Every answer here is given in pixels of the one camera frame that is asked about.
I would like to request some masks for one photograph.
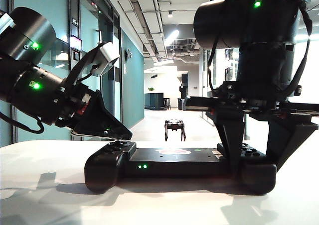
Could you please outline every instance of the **wall sconce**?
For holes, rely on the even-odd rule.
[[[125,61],[127,61],[127,60],[130,59],[131,57],[132,57],[132,52],[131,52],[130,49],[128,48],[127,50],[124,51]]]

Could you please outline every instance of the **game controller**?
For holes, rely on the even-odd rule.
[[[134,142],[111,142],[92,154],[84,168],[85,184],[103,193],[124,177],[229,176],[254,193],[265,194],[276,183],[276,165],[260,151],[242,144],[240,163],[233,170],[223,145],[216,148],[137,148]]]

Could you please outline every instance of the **stool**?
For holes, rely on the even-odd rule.
[[[177,119],[171,119],[171,120],[165,120],[165,141],[167,141],[168,135],[167,135],[167,130],[181,130],[181,137],[180,141],[186,140],[186,134],[185,134],[185,125],[182,120],[177,120]]]
[[[169,98],[164,98],[164,109],[170,109],[170,99]]]

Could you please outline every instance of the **controller grip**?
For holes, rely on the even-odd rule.
[[[84,166],[87,188],[101,194],[113,187],[118,180],[125,157],[124,153],[105,151],[104,148],[92,154]]]

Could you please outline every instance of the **chair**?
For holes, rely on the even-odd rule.
[[[164,109],[170,109],[170,99],[169,98],[164,98]]]

